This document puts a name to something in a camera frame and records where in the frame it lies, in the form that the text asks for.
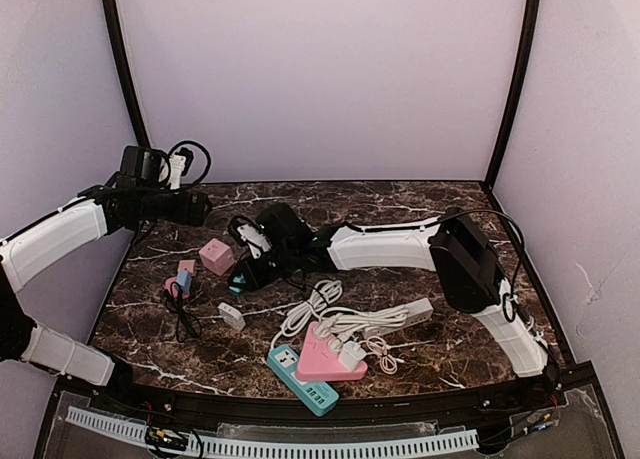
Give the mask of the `pink cube socket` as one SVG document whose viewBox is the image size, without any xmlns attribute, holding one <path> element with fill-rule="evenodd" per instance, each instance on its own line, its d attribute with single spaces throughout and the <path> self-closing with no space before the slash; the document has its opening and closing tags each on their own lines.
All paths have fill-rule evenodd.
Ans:
<svg viewBox="0 0 640 459">
<path fill-rule="evenodd" d="M 235 264 L 232 249 L 218 239 L 212 239 L 200 250 L 199 256 L 203 266 L 212 273 L 222 276 Z"/>
</svg>

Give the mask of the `white cube socket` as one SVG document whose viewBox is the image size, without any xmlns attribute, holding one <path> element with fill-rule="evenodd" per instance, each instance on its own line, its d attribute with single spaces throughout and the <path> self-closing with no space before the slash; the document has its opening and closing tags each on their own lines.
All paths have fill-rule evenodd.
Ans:
<svg viewBox="0 0 640 459">
<path fill-rule="evenodd" d="M 218 305 L 218 311 L 221 319 L 236 331 L 242 331 L 246 327 L 246 321 L 243 314 L 235 307 L 221 302 Z"/>
</svg>

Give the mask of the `light pink charger block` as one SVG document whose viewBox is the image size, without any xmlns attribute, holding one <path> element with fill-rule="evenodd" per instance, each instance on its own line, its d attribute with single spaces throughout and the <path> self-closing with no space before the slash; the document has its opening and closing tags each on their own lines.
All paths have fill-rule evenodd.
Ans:
<svg viewBox="0 0 640 459">
<path fill-rule="evenodd" d="M 195 260 L 181 260 L 178 263 L 175 283 L 178 287 L 179 292 L 184 297 L 188 297 L 190 295 L 192 280 L 195 277 L 195 273 L 196 273 Z"/>
</svg>

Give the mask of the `pink triangular power strip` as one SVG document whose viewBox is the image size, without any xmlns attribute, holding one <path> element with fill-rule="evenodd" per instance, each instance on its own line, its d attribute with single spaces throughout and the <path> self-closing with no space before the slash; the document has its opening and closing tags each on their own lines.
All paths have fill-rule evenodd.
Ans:
<svg viewBox="0 0 640 459">
<path fill-rule="evenodd" d="M 333 352 L 329 344 L 335 339 L 328 333 L 322 339 L 315 335 L 315 329 L 320 325 L 313 321 L 307 328 L 299 364 L 296 372 L 298 379 L 308 382 L 341 382 L 356 381 L 364 378 L 368 371 L 347 371 L 338 361 L 339 352 Z"/>
</svg>

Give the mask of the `white usb charger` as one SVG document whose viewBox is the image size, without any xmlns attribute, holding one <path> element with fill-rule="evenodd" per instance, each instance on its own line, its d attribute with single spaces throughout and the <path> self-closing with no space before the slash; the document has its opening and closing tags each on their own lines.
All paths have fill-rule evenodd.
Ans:
<svg viewBox="0 0 640 459">
<path fill-rule="evenodd" d="M 362 346 L 355 341 L 345 343 L 338 355 L 339 363 L 349 372 L 366 371 L 366 352 Z"/>
</svg>

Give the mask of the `teal power strip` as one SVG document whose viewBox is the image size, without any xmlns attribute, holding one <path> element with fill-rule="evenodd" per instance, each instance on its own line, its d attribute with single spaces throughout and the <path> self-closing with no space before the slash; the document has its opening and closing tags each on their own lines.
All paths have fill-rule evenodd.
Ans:
<svg viewBox="0 0 640 459">
<path fill-rule="evenodd" d="M 325 416 L 338 403 L 339 394 L 329 384 L 297 378 L 299 356 L 290 346 L 270 350 L 266 361 L 271 371 L 316 417 Z"/>
</svg>

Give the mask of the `white power strip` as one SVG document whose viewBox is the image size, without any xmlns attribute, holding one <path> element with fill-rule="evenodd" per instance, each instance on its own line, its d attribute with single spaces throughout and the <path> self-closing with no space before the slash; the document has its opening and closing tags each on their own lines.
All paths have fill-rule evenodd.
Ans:
<svg viewBox="0 0 640 459">
<path fill-rule="evenodd" d="M 427 298 L 375 312 L 362 333 L 365 339 L 382 337 L 428 321 L 433 306 Z"/>
</svg>

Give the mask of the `teal charger plug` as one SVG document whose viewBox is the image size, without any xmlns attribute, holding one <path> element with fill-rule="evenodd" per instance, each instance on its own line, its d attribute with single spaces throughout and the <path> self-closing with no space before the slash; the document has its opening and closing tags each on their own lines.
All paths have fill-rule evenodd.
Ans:
<svg viewBox="0 0 640 459">
<path fill-rule="evenodd" d="M 229 290 L 235 294 L 240 295 L 246 290 L 246 280 L 243 275 L 232 276 L 228 280 Z"/>
</svg>

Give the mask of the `bright pink plug adapter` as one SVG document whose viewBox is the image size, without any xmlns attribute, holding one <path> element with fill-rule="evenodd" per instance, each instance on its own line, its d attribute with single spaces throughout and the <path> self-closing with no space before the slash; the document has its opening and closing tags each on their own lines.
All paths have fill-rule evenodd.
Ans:
<svg viewBox="0 0 640 459">
<path fill-rule="evenodd" d="M 177 282 L 176 277 L 169 278 L 165 281 L 164 289 L 171 295 L 178 295 L 181 293 L 181 286 Z"/>
</svg>

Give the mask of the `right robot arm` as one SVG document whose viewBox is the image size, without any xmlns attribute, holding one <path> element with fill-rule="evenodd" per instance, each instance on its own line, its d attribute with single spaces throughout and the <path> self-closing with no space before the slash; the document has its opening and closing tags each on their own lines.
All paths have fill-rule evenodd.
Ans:
<svg viewBox="0 0 640 459">
<path fill-rule="evenodd" d="M 520 377 L 547 372 L 552 360 L 534 318 L 518 301 L 516 273 L 507 273 L 473 211 L 450 208 L 424 221 L 378 226 L 349 222 L 312 230 L 286 203 L 256 219 L 233 217 L 231 237 L 248 249 L 228 280 L 235 293 L 260 290 L 293 274 L 373 267 L 417 268 L 437 274 L 446 302 L 478 319 Z"/>
</svg>

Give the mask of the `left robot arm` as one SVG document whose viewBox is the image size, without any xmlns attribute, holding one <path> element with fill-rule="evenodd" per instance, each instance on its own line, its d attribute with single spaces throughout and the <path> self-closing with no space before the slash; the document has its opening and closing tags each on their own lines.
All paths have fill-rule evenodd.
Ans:
<svg viewBox="0 0 640 459">
<path fill-rule="evenodd" d="M 102 185 L 92 186 L 55 211 L 1 241 L 1 358 L 28 363 L 98 387 L 110 387 L 129 367 L 29 317 L 18 292 L 77 249 L 121 229 L 169 221 L 200 227 L 211 211 L 208 196 L 195 191 L 199 179 L 183 182 L 195 150 L 183 140 L 164 152 L 125 148 L 121 165 Z"/>
</svg>

